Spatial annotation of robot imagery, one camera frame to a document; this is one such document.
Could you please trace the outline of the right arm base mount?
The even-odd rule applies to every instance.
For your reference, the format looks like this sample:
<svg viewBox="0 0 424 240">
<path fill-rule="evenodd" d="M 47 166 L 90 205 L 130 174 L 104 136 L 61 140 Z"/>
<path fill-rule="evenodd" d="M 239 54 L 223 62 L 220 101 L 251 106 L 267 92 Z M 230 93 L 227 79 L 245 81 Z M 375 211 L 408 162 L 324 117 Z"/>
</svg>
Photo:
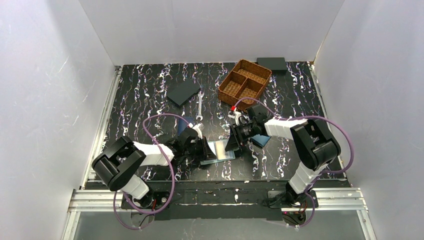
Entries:
<svg viewBox="0 0 424 240">
<path fill-rule="evenodd" d="M 289 227 L 294 228 L 305 225 L 311 218 L 307 217 L 306 211 L 315 211 L 319 206 L 314 190 L 310 190 L 307 193 L 270 190 L 261 204 L 270 209 L 287 209 L 282 211 L 283 221 Z"/>
</svg>

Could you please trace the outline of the green card holder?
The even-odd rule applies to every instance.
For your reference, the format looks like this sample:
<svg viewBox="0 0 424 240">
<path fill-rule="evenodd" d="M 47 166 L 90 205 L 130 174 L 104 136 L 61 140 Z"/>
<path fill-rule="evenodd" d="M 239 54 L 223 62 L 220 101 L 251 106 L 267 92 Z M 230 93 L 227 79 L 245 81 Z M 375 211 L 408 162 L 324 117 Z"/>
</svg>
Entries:
<svg viewBox="0 0 424 240">
<path fill-rule="evenodd" d="M 204 165 L 234 160 L 236 158 L 235 152 L 233 150 L 225 151 L 225 147 L 227 143 L 228 143 L 227 139 L 208 142 L 208 146 L 212 150 L 213 154 L 215 155 L 215 158 L 202 160 L 200 161 L 200 164 L 204 166 Z"/>
</svg>

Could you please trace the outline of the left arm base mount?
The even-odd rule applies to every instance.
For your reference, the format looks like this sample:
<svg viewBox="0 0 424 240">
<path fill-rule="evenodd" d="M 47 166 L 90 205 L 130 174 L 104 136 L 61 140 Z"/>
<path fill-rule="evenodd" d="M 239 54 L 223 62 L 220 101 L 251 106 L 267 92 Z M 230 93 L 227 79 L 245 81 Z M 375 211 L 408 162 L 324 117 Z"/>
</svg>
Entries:
<svg viewBox="0 0 424 240">
<path fill-rule="evenodd" d="M 149 191 L 141 199 L 136 199 L 132 195 L 128 195 L 128 198 L 139 209 L 158 210 L 167 202 L 169 196 L 168 191 Z"/>
</svg>

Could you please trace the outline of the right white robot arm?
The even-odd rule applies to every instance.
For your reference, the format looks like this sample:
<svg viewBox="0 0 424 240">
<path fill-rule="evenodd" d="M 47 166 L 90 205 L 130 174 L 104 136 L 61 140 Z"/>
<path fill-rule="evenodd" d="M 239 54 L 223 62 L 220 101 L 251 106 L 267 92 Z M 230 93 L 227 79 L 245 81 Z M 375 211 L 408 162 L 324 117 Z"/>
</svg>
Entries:
<svg viewBox="0 0 424 240">
<path fill-rule="evenodd" d="M 257 111 L 255 106 L 247 108 L 247 115 L 248 121 L 240 121 L 242 113 L 232 106 L 229 117 L 233 118 L 235 123 L 230 126 L 225 150 L 239 149 L 257 135 L 294 141 L 300 164 L 286 184 L 286 194 L 303 194 L 319 173 L 341 153 L 338 141 L 326 122 L 320 118 L 282 120 Z"/>
</svg>

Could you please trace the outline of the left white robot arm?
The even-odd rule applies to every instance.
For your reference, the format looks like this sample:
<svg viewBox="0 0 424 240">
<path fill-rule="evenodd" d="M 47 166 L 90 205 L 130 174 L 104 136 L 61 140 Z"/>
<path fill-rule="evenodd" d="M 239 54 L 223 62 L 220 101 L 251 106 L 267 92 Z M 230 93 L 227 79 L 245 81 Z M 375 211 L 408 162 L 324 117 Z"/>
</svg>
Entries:
<svg viewBox="0 0 424 240">
<path fill-rule="evenodd" d="M 136 200 L 151 197 L 150 187 L 136 175 L 141 166 L 168 167 L 172 161 L 216 159 L 205 136 L 196 128 L 185 128 L 164 144 L 144 144 L 122 136 L 92 162 L 96 175 L 111 192 L 122 191 Z"/>
</svg>

